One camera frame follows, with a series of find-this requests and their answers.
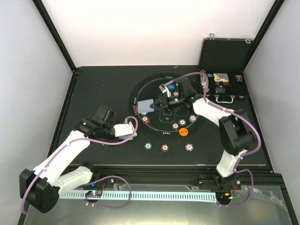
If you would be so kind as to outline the blue round blind button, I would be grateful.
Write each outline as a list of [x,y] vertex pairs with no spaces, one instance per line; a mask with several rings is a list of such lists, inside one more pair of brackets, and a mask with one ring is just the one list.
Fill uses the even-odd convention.
[[176,86],[173,83],[168,84],[167,88],[168,88],[169,91],[175,91],[176,90]]

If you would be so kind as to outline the dealt card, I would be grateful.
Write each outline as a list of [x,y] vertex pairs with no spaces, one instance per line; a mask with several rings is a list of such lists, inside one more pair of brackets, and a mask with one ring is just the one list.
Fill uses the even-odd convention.
[[151,108],[151,105],[153,104],[153,99],[147,99],[147,100],[142,100],[137,102],[137,109],[138,113],[151,113],[154,111],[153,108]]

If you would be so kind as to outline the red poker chip stack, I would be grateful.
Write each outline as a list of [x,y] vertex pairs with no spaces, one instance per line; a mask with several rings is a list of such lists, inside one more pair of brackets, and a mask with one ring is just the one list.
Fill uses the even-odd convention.
[[169,151],[169,146],[168,146],[167,144],[163,144],[163,145],[161,146],[161,151],[162,151],[162,152],[168,152],[168,151]]

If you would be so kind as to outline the triangular red dealer button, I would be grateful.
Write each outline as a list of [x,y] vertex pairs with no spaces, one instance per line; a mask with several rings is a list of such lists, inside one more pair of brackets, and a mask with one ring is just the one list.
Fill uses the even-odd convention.
[[138,107],[136,105],[133,106],[133,110],[134,110],[135,115],[137,115],[138,114]]

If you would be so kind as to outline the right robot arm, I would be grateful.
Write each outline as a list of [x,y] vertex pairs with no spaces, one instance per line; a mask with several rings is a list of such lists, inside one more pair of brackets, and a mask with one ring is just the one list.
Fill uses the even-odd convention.
[[230,184],[231,177],[237,173],[239,162],[244,156],[253,154],[261,146],[257,130],[247,120],[243,111],[234,111],[221,107],[208,100],[202,94],[186,97],[160,96],[150,101],[152,111],[172,111],[174,108],[185,107],[193,111],[190,122],[202,116],[219,127],[223,153],[213,175],[214,186],[223,189]]

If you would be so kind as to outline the purple poker chip stack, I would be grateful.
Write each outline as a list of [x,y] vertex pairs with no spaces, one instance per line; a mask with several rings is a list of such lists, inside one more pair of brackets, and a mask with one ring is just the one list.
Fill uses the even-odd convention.
[[192,150],[194,149],[194,147],[193,147],[192,144],[187,143],[187,144],[185,145],[185,149],[186,149],[187,151],[192,151]]

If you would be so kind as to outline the green poker chip stack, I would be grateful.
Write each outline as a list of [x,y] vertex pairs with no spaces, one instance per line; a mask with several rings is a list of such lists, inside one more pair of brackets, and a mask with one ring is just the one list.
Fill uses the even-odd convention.
[[150,143],[150,142],[145,143],[144,148],[146,150],[151,150],[152,149],[152,143]]

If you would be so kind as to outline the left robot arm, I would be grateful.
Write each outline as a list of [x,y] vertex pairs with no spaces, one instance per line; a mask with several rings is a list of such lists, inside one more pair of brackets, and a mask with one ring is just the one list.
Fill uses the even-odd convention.
[[22,214],[30,213],[25,209],[27,203],[38,211],[47,213],[68,191],[84,184],[96,187],[101,176],[85,165],[66,175],[62,173],[91,143],[118,145],[120,141],[116,136],[117,124],[117,117],[111,111],[82,119],[63,144],[44,162],[32,170],[24,169],[19,175]]

